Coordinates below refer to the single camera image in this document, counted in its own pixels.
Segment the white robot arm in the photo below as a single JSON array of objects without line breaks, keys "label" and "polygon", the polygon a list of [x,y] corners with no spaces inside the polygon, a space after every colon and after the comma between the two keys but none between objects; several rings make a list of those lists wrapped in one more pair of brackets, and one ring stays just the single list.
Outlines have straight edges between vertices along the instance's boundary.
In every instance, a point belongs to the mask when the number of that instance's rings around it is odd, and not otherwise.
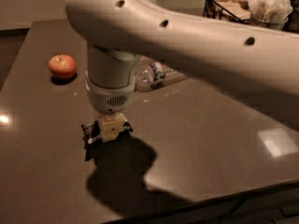
[{"label": "white robot arm", "polygon": [[298,35],[173,12],[150,0],[65,0],[65,12],[88,43],[86,87],[104,119],[130,105],[134,66],[145,56],[299,127]]}]

